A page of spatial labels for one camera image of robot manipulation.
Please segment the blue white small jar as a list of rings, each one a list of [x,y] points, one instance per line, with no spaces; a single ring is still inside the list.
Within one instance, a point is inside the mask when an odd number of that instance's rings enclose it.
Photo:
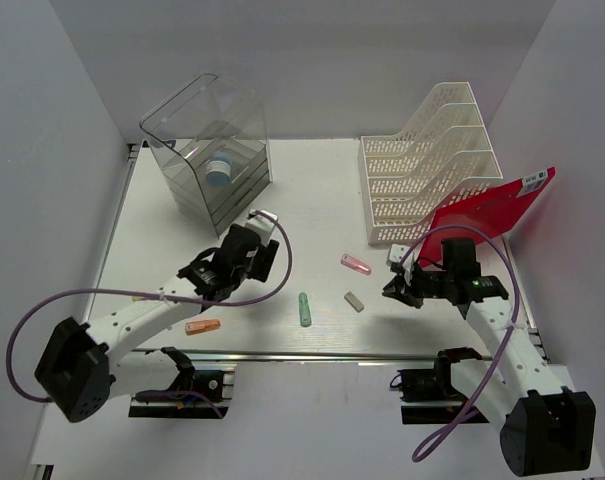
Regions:
[[[224,187],[231,182],[232,160],[225,152],[214,152],[205,167],[205,181],[209,186]]]

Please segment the clear acrylic drawer organizer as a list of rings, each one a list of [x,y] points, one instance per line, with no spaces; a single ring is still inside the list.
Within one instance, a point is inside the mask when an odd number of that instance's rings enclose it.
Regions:
[[[204,73],[144,115],[140,130],[178,210],[219,236],[272,181],[263,104],[252,91]],[[232,160],[231,182],[212,187],[206,161]]]

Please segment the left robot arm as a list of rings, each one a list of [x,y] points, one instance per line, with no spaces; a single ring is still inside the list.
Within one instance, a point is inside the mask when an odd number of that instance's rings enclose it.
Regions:
[[[175,347],[138,348],[178,322],[229,303],[245,280],[266,281],[279,248],[271,237],[276,225],[275,216],[256,211],[244,224],[232,225],[220,246],[198,254],[157,290],[135,294],[132,303],[106,317],[60,322],[35,378],[66,419],[84,421],[108,400],[125,395],[206,402],[185,353]]]

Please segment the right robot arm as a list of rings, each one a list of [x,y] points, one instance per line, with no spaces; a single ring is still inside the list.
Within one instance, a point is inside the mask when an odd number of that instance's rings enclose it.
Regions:
[[[419,264],[403,245],[390,247],[392,280],[386,298],[419,308],[446,300],[479,336],[491,358],[471,347],[441,350],[432,367],[402,369],[390,386],[401,394],[402,420],[434,423],[439,401],[455,401],[455,420],[485,420],[498,432],[505,463],[518,477],[585,471],[590,467],[596,407],[585,392],[561,380],[518,326],[518,300],[495,276],[484,276],[467,237],[445,239],[442,263]]]

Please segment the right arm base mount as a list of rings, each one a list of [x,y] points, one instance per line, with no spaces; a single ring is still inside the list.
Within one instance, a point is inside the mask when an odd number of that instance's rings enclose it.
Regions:
[[[397,371],[389,388],[401,401],[403,425],[445,425],[451,422],[468,398],[451,384],[451,366],[463,360],[489,360],[470,347],[438,352],[428,368],[404,368]]]

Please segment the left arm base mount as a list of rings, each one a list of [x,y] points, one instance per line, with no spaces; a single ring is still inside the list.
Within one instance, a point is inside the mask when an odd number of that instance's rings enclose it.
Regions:
[[[148,351],[168,361],[167,386],[144,386],[131,398],[128,416],[147,419],[222,420],[232,398],[234,372],[197,367],[173,347]]]

